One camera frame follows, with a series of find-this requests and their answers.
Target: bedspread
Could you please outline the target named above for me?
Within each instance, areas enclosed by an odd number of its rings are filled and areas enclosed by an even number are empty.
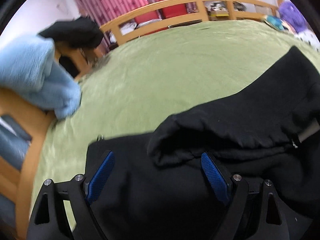
[[[239,92],[292,45],[319,69],[309,45],[250,20],[177,27],[121,45],[81,81],[79,110],[49,128],[32,203],[45,179],[60,182],[84,172],[88,144],[98,135],[153,131],[170,114]]]

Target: wooden rail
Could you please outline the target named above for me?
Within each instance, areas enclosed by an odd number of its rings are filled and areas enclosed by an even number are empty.
[[[132,39],[135,39],[139,36],[145,35],[150,32],[154,32],[156,30],[159,30],[161,28],[167,27],[169,25],[175,25],[175,24],[181,24],[184,22],[194,21],[194,20],[202,20],[202,21],[209,21],[207,10],[204,6],[205,1],[226,1],[227,2],[227,9],[228,9],[228,15],[230,20],[236,20],[236,19],[254,19],[254,20],[260,20],[260,18],[263,16],[263,14],[260,13],[253,13],[253,12],[242,12],[242,11],[235,11],[233,2],[244,2],[244,3],[251,3],[263,7],[271,8],[272,14],[276,15],[276,10],[278,9],[277,6],[271,5],[259,0],[164,0],[152,4],[148,4],[146,6],[143,6],[141,8],[135,9],[131,12],[128,12],[124,15],[121,15],[104,25],[100,27],[100,30],[103,32],[112,31],[112,33],[115,35],[118,45],[122,45],[126,43],[127,41],[130,41]],[[159,10],[168,6],[182,4],[182,3],[190,3],[195,2],[197,5],[198,12],[196,13],[190,13],[186,15],[181,15],[177,17],[172,17],[169,19],[163,19],[162,21],[158,21],[155,23],[151,23],[148,25],[145,25],[137,30],[134,30],[126,35],[122,35],[120,31],[119,25],[133,19],[136,16]]]
[[[55,115],[53,112],[45,114],[15,92],[0,88],[0,116],[3,114],[9,114],[32,137],[21,171],[0,158],[0,192],[15,203],[16,232],[20,239],[26,239],[33,180],[48,127]]]

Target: screw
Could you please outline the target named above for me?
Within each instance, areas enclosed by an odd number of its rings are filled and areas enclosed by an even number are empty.
[[[82,174],[78,174],[75,176],[75,180],[76,181],[81,181],[83,179],[83,175]]]
[[[51,182],[52,182],[51,179],[46,179],[43,184],[45,184],[46,186],[48,186],[48,185],[50,185]]]
[[[266,180],[264,181],[264,183],[265,183],[267,186],[271,186],[271,185],[272,185],[272,182],[271,182],[270,179],[266,179]]]
[[[242,177],[239,174],[233,175],[233,179],[236,181],[241,181]]]

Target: blue grip pad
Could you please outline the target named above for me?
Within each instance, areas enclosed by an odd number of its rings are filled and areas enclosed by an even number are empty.
[[[201,167],[204,174],[207,176],[217,199],[225,206],[228,205],[230,197],[227,184],[207,153],[201,155]]]
[[[89,182],[88,185],[88,193],[86,196],[86,201],[89,205],[91,205],[94,201],[96,201],[104,185],[109,178],[113,166],[115,165],[115,157],[113,152],[110,152],[108,156],[102,162],[100,168],[97,170],[95,175],[92,177],[92,180]]]

